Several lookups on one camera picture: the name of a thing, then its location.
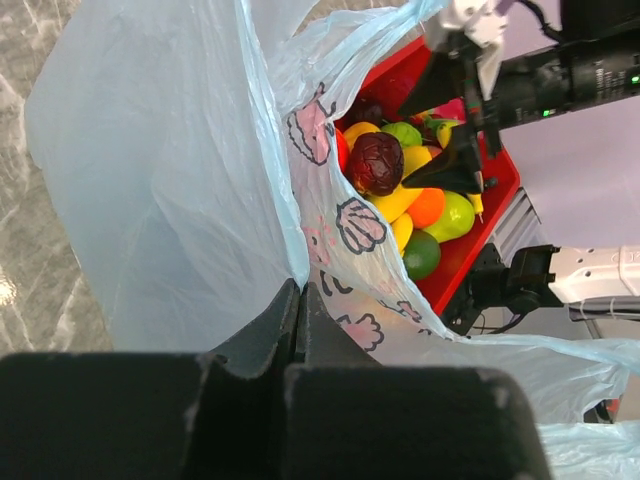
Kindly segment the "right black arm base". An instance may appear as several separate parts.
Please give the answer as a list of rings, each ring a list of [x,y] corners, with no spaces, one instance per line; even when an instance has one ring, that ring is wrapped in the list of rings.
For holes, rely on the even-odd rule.
[[[486,244],[440,319],[455,333],[466,335],[485,310],[506,308],[515,318],[496,329],[504,333],[539,308],[561,307],[562,301],[550,288],[556,278],[551,260],[559,252],[553,245],[526,247],[515,253],[510,265],[505,265],[496,246]]]

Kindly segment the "yellow mango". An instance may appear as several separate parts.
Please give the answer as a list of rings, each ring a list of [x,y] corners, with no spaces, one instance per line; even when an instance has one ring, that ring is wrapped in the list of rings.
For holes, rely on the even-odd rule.
[[[423,188],[405,188],[399,185],[386,196],[369,195],[367,200],[373,204],[382,217],[391,224],[397,220],[421,195]]]

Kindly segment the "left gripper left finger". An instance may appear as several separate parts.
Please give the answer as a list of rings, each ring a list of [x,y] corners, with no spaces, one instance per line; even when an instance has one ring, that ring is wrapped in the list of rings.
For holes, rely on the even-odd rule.
[[[20,353],[1,362],[5,479],[273,479],[275,396],[300,291],[203,353]]]

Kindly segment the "dark brown passion fruit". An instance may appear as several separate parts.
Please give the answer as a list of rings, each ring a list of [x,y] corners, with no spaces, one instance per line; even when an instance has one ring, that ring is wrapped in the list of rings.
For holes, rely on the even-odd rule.
[[[403,151],[393,135],[372,132],[356,139],[346,177],[359,194],[388,196],[400,184],[403,172]]]

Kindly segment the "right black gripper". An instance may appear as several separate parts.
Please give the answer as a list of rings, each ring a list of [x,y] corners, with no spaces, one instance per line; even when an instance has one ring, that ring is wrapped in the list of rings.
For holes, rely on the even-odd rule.
[[[484,136],[488,155],[503,149],[500,131],[558,113],[568,103],[569,68],[563,64],[568,43],[555,29],[543,34],[555,45],[500,62],[493,90],[482,89],[480,62],[489,54],[499,58],[495,46],[485,50],[463,32],[452,33],[449,52],[436,51],[397,113],[409,117],[460,100],[471,126],[451,129],[449,143],[426,165],[402,180],[404,188],[439,188],[481,194],[484,178],[476,133]]]

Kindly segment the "red orange persimmon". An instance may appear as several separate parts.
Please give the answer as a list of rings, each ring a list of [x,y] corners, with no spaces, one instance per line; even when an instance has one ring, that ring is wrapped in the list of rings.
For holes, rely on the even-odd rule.
[[[342,173],[345,173],[350,155],[349,146],[343,133],[339,129],[335,130],[335,139],[339,169]]]

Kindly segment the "light blue plastic bag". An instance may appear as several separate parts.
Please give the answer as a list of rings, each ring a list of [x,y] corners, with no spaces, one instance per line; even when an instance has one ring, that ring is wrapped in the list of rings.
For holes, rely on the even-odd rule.
[[[466,338],[408,278],[389,222],[341,176],[333,123],[439,1],[84,1],[26,102],[26,134],[114,345],[200,351],[287,280],[386,367],[515,378],[557,479],[635,479],[639,426],[587,424],[639,370],[630,339]]]

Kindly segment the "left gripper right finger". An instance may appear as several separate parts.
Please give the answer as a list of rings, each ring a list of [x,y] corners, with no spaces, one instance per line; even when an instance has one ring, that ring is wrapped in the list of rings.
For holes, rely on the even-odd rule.
[[[547,479],[528,400],[506,373],[386,367],[305,289],[284,373],[288,479]]]

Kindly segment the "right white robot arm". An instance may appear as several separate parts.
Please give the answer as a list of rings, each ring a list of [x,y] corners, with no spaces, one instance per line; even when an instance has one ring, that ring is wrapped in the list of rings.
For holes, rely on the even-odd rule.
[[[450,186],[479,193],[483,156],[502,149],[500,131],[634,97],[639,92],[639,5],[635,1],[564,1],[561,25],[540,25],[549,48],[506,59],[507,1],[452,1],[427,23],[431,56],[399,107],[409,117],[460,99],[466,120],[430,164],[405,187]],[[635,246],[519,250],[510,264],[473,269],[446,307],[448,320],[493,307],[517,319],[568,306],[575,321],[621,318],[639,311],[622,301],[639,293]]]

